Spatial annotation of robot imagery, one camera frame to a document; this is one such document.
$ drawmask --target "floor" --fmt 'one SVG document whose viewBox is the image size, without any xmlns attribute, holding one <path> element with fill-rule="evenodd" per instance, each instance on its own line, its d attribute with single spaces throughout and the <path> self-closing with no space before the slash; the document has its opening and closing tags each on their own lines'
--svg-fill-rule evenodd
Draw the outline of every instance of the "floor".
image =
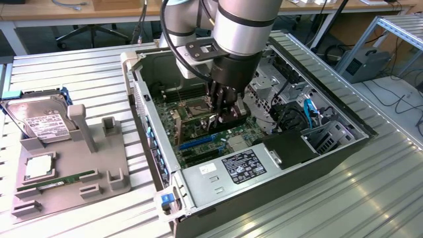
<svg viewBox="0 0 423 238">
<path fill-rule="evenodd" d="M 119 23 L 118 24 L 118 31 L 127 36 L 131 37 L 134 27 L 137 23 Z M 304 15 L 302 20 L 297 25 L 297 29 L 293 29 L 296 24 L 296 16 L 281 16 L 276 22 L 274 30 L 286 29 L 290 33 L 302 41 L 306 41 L 310 28 L 312 28 L 312 15 Z M 103 27 L 111 29 L 111 24 L 105 25 Z M 151 23 L 153 28 L 153 35 L 145 37 L 145 42 L 151 42 L 154 38 L 161 36 L 161 26 L 159 22 Z M 73 26 L 59 26 L 58 31 L 59 34 L 67 34 L 74 30 Z M 55 35 L 51 27 L 25 27 L 18 28 L 18 32 L 23 38 L 26 46 L 31 54 L 42 54 L 42 53 L 51 53 L 51 52 L 61 52 L 61 51 L 71 51 L 71 50 L 82 50 L 91 48 L 91 41 L 90 41 L 90 33 L 86 32 L 71 39 L 66 40 L 67 48 L 63 50 L 57 45 Z M 199 36 L 206 36 L 207 31 L 198 31 Z M 107 35 L 103 32 L 98 33 L 97 36 L 97 47 L 109 47 L 109 46 L 118 46 L 123 45 L 126 42 L 123 39 L 117 38 L 114 36 Z M 322 47 L 320 49 L 318 54 L 322 56 L 325 49 L 334 44 L 342 44 L 342 42 L 329 35 L 322 43 Z M 6 37 L 0 32 L 0 57 L 13 56 L 14 50 L 9 45 Z M 394 73 L 398 72 L 398 69 L 402 68 L 408 61 L 400 61 L 396 63 Z M 422 68 L 420 65 L 423 63 L 423 57 L 416 62 L 416 64 L 410 67 L 410 70 Z M 412 84 L 417 85 L 423 81 L 423 74 L 420 74 L 421 71 L 413 71 L 405 77 L 405 80 Z"/>
</svg>

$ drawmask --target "gray electronic device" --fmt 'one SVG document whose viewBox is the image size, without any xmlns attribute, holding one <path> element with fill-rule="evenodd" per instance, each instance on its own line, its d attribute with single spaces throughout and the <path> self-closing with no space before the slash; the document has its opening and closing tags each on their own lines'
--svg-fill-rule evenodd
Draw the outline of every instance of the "gray electronic device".
<svg viewBox="0 0 423 238">
<path fill-rule="evenodd" d="M 376 47 L 361 49 L 344 73 L 344 78 L 350 83 L 361 83 L 376 78 L 390 61 L 390 53 Z"/>
<path fill-rule="evenodd" d="M 183 79 L 171 52 L 138 54 L 131 107 L 159 217 L 177 237 L 198 236 L 313 182 L 377 134 L 274 39 L 245 91 L 252 116 L 218 131 L 205 82 Z M 310 101 L 332 110 L 308 122 L 297 111 Z M 290 108 L 282 118 L 277 105 Z"/>
<path fill-rule="evenodd" d="M 10 115 L 26 138 L 45 143 L 67 140 L 77 130 L 69 118 L 69 91 L 66 88 L 37 92 L 13 91 L 3 95 L 0 106 Z"/>
</svg>

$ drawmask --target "power supply label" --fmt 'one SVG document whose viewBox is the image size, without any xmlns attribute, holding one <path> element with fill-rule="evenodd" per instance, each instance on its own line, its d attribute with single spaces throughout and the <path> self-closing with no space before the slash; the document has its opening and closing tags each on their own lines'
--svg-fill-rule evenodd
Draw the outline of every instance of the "power supply label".
<svg viewBox="0 0 423 238">
<path fill-rule="evenodd" d="M 37 118 L 26 118 L 26 123 L 41 139 L 50 139 L 70 134 L 66 122 L 62 119 L 61 114 L 54 114 Z"/>
<path fill-rule="evenodd" d="M 222 160 L 234 183 L 241 184 L 268 171 L 253 150 L 248 150 Z"/>
</svg>

